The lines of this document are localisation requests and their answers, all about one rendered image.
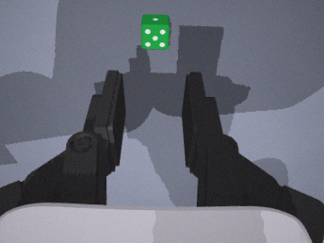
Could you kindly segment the green die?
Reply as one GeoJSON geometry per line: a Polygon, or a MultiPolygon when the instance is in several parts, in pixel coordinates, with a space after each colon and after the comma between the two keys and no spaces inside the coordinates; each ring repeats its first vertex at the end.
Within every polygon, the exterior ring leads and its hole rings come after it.
{"type": "Polygon", "coordinates": [[[170,39],[170,16],[144,14],[141,21],[141,48],[168,50],[170,39]]]}

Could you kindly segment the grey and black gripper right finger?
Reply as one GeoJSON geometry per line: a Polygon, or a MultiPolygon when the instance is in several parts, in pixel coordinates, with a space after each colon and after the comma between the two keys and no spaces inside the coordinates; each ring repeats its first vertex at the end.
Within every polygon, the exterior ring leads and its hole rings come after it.
{"type": "Polygon", "coordinates": [[[323,243],[323,202],[280,186],[239,153],[236,141],[222,132],[216,98],[205,96],[202,73],[186,75],[182,123],[186,167],[198,178],[197,207],[279,209],[298,218],[313,243],[323,243]]]}

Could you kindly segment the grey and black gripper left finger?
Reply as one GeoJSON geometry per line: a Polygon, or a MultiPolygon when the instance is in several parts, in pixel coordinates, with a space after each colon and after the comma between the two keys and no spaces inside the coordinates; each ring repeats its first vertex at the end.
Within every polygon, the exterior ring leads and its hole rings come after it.
{"type": "Polygon", "coordinates": [[[125,113],[122,73],[107,71],[102,95],[92,95],[83,131],[68,139],[66,150],[24,181],[0,187],[0,217],[31,203],[106,205],[106,177],[120,165],[125,113]]]}

